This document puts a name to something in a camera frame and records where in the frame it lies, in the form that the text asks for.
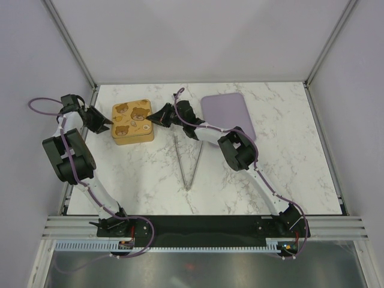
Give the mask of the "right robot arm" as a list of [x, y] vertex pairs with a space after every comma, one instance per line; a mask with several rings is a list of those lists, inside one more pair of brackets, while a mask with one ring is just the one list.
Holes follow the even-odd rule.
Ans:
[[255, 142], [240, 127], [218, 128], [198, 118], [188, 101], [166, 103], [163, 108], [146, 117], [153, 124], [169, 128], [181, 126], [191, 139], [217, 144], [228, 166], [243, 173], [262, 196], [280, 236], [290, 234], [303, 238], [310, 236], [308, 221], [302, 208], [279, 193], [269, 183], [257, 165], [259, 151]]

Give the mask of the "steel slotted tongs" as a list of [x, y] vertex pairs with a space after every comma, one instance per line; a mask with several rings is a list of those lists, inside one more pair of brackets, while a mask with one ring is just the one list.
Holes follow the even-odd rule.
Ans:
[[202, 156], [203, 142], [191, 140], [176, 131], [173, 132], [173, 142], [184, 190], [190, 191]]

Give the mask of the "gold chocolate box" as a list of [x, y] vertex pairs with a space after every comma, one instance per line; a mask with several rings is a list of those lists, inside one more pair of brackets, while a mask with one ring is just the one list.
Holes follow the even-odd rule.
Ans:
[[153, 141], [154, 132], [149, 130], [134, 131], [130, 129], [130, 126], [118, 126], [112, 131], [112, 138], [117, 145], [130, 145]]

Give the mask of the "steel tray lid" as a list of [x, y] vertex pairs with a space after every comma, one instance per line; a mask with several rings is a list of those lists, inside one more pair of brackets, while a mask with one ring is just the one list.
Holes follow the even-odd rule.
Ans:
[[112, 107], [112, 131], [118, 126], [130, 126], [134, 131], [154, 132], [152, 122], [147, 119], [151, 114], [151, 102], [148, 99], [116, 104]]

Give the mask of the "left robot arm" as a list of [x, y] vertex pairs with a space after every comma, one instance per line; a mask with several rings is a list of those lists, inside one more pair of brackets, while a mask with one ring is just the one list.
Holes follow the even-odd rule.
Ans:
[[53, 170], [59, 180], [85, 193], [99, 214], [97, 227], [110, 226], [117, 236], [126, 236], [131, 230], [131, 221], [99, 180], [94, 157], [80, 133], [82, 128], [95, 134], [103, 133], [109, 130], [112, 121], [94, 106], [86, 105], [79, 95], [62, 96], [60, 102], [62, 108], [56, 115], [58, 127], [52, 137], [42, 142]]

